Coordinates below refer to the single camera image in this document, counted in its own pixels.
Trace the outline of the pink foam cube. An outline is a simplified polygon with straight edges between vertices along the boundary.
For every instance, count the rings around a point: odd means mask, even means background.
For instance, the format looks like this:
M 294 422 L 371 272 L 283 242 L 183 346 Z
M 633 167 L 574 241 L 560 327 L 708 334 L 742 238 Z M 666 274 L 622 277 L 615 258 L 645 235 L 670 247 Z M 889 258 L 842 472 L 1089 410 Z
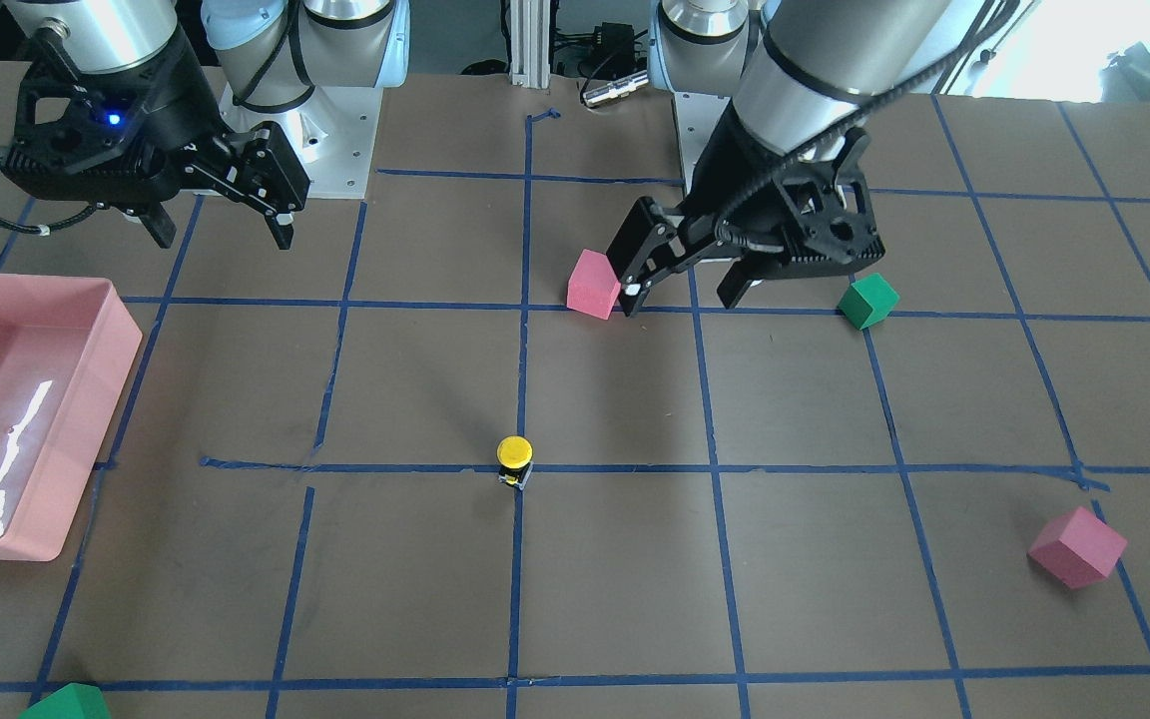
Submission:
M 584 248 L 567 281 L 565 307 L 604 322 L 615 309 L 620 290 L 620 281 L 607 257 Z
M 1042 527 L 1027 556 L 1068 590 L 1081 590 L 1112 576 L 1128 543 L 1090 508 L 1073 508 Z

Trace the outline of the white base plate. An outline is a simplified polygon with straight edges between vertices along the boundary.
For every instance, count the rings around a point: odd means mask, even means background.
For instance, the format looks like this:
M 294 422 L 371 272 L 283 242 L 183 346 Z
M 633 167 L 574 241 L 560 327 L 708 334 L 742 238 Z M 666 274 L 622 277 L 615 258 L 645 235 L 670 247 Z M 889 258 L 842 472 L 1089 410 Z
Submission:
M 685 196 L 689 196 L 693 188 L 695 168 L 729 102 L 730 97 L 727 95 L 681 94 L 681 92 L 674 95 L 677 147 Z
M 279 123 L 310 178 L 310 199 L 365 200 L 384 94 L 383 87 L 315 87 L 297 108 L 266 114 L 233 104 L 227 86 L 218 110 L 237 131 Z

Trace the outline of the yellow push button switch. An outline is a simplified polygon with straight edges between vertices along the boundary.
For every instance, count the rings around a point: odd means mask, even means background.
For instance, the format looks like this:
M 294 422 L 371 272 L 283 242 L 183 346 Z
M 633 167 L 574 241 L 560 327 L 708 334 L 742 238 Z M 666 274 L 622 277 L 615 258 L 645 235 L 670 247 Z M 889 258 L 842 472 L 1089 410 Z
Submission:
M 521 435 L 503 437 L 496 448 L 497 481 L 524 491 L 531 477 L 532 459 L 534 449 L 528 438 Z

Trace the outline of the pink plastic tray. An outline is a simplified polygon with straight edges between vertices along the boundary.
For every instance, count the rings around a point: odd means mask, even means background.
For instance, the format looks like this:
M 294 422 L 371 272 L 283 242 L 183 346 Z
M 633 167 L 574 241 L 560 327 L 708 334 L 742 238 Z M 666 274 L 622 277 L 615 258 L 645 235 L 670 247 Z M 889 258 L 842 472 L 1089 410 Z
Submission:
M 0 274 L 0 560 L 60 554 L 141 337 L 109 280 Z

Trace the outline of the green foam block bottom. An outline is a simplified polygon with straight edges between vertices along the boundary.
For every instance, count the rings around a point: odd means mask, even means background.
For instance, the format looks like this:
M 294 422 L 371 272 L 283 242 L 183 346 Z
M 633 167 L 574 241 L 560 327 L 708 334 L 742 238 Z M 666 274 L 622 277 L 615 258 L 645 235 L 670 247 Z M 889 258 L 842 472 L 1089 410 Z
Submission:
M 33 702 L 20 719 L 109 719 L 108 702 L 99 687 L 69 683 Z

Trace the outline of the green foam cube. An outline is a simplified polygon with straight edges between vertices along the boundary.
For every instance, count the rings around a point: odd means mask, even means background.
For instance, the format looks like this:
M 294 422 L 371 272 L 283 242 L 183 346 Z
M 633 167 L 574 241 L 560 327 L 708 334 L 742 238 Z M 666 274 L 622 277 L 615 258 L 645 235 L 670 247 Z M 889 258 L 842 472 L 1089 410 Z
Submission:
M 867 331 L 889 316 L 900 301 L 900 295 L 880 273 L 850 283 L 836 309 L 854 331 Z

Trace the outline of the aluminium profile post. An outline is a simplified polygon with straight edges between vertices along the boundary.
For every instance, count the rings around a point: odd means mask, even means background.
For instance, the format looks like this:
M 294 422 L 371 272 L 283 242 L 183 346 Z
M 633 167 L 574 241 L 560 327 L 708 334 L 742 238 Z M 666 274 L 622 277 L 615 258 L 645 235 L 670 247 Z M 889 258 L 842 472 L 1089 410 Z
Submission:
M 549 92 L 555 5 L 552 1 L 503 1 L 501 12 L 511 85 Z

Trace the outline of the black power adapter box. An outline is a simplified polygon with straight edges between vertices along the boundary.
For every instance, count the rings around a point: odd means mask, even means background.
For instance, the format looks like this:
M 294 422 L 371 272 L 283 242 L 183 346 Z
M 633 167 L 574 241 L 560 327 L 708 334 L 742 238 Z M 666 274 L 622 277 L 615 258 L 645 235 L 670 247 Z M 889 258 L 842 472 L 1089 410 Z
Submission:
M 588 60 L 595 66 L 618 56 L 632 56 L 635 31 L 630 24 L 619 22 L 601 22 L 590 32 Z

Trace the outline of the silver metal cylinder connector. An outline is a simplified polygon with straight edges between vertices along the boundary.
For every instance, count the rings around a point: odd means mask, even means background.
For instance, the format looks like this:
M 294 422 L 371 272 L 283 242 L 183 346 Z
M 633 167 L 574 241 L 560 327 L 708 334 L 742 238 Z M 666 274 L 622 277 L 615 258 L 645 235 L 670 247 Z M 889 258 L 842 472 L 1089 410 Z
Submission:
M 624 97 L 635 94 L 641 87 L 647 86 L 651 82 L 647 70 L 638 70 L 619 79 L 612 79 L 599 87 L 586 87 L 580 92 L 580 102 L 585 109 L 595 110 L 607 108 L 613 102 L 624 100 Z

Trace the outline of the pink foam cube centre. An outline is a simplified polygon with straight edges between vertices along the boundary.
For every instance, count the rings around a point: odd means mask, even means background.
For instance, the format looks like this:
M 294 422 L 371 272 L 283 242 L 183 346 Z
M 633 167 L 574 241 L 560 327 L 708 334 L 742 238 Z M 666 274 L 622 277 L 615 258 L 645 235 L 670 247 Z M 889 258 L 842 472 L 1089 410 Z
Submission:
M 565 307 L 604 322 L 615 309 L 620 290 L 620 281 L 607 257 L 584 248 L 567 281 Z

